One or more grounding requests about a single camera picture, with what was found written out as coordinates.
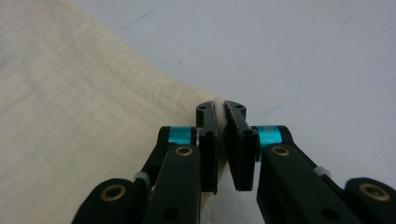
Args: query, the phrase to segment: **white background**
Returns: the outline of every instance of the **white background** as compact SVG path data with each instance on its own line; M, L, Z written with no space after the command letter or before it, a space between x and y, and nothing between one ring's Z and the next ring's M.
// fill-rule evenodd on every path
M283 124L341 187L396 189L395 1L73 0L155 66ZM256 183L260 166L256 167ZM263 223L228 176L212 223Z

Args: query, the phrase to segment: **white cloth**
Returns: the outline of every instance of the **white cloth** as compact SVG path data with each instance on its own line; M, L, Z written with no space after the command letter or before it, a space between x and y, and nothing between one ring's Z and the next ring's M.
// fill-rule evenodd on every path
M66 1L0 7L0 223L69 223L132 180L161 126L213 96L173 80Z

